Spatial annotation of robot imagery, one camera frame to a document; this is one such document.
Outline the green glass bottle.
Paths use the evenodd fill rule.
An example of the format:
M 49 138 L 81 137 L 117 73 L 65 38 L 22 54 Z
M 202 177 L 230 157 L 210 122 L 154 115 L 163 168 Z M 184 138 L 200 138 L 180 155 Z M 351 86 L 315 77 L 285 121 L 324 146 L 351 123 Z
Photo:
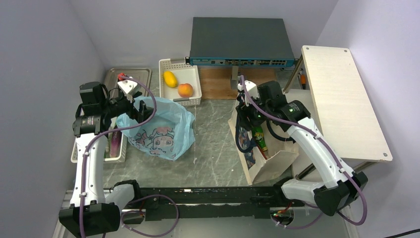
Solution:
M 261 126 L 254 126 L 252 128 L 252 134 L 253 134 L 253 138 L 255 139 L 260 151 L 263 154 L 267 154 L 268 152 L 268 147 L 265 143 L 265 139 L 264 139 L 264 133 L 263 133 L 263 129 Z

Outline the light blue plastic grocery bag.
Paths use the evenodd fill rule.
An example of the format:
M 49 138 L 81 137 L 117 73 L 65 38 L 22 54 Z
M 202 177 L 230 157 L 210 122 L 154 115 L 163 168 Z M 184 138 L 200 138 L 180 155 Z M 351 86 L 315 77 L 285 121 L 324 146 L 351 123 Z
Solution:
M 195 142 L 195 116 L 179 103 L 156 97 L 157 112 L 146 124 L 123 130 L 129 143 L 152 156 L 175 161 Z

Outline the yellow lemon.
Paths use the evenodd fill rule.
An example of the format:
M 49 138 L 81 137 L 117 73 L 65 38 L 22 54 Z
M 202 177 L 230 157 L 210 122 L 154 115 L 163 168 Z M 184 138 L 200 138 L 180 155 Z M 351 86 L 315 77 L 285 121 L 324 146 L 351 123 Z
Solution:
M 165 71 L 163 73 L 163 79 L 165 84 L 170 88 L 176 88 L 178 86 L 178 80 L 172 71 Z

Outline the purple eggplant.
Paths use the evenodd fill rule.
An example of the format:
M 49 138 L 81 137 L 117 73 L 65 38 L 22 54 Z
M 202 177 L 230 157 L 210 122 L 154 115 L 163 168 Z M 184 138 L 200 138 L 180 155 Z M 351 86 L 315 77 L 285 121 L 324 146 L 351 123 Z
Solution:
M 120 154 L 122 133 L 120 131 L 113 132 L 110 136 L 109 142 L 109 157 L 115 158 Z

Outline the orange peach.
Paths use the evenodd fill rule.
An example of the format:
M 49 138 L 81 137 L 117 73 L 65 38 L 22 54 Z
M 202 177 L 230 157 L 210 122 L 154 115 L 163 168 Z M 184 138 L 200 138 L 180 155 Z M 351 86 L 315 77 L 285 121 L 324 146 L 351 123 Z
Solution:
M 189 83 L 183 83 L 178 85 L 178 95 L 182 98 L 190 98 L 194 94 L 194 88 Z

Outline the beige canvas tote bag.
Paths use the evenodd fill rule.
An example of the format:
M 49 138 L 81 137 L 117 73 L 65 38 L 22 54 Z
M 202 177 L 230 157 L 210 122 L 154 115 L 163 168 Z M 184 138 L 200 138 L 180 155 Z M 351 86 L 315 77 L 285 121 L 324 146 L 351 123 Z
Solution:
M 264 151 L 257 142 L 252 143 L 254 134 L 251 131 L 237 125 L 235 109 L 228 120 L 248 185 L 279 178 L 299 156 L 298 144 L 290 140 L 282 128 L 269 122 L 271 130 L 276 135 L 286 138 L 287 141 L 276 139 L 271 135 L 266 123 L 267 121 L 264 121 L 261 124 L 263 142 L 267 148 Z

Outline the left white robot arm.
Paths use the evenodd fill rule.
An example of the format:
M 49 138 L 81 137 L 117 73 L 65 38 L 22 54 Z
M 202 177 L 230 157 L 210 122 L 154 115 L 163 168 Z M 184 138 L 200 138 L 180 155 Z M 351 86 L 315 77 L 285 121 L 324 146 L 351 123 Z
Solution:
M 108 136 L 120 130 L 110 128 L 111 120 L 127 114 L 141 126 L 156 113 L 156 106 L 147 107 L 143 101 L 135 107 L 134 98 L 142 94 L 142 87 L 144 84 L 132 79 L 120 81 L 114 98 L 110 90 L 97 81 L 79 87 L 82 103 L 72 125 L 76 137 L 76 180 L 69 208 L 59 212 L 59 222 L 77 238 L 117 231 L 126 205 L 136 208 L 142 202 L 139 184 L 134 179 L 116 183 L 108 196 L 103 187 Z

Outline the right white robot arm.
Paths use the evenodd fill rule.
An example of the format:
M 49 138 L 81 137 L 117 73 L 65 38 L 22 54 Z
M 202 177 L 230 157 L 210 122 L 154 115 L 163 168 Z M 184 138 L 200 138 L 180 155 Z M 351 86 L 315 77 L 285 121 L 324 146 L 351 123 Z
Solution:
M 274 137 L 284 142 L 296 142 L 322 179 L 321 182 L 295 178 L 286 181 L 273 192 L 277 205 L 284 206 L 291 200 L 301 200 L 333 216 L 361 198 L 364 214 L 367 213 L 367 203 L 362 193 L 368 182 L 367 176 L 364 172 L 354 171 L 331 149 L 302 102 L 288 102 L 276 81 L 257 86 L 244 80 L 238 83 L 237 89 L 237 127 L 249 131 L 263 122 L 281 127 L 288 137 Z

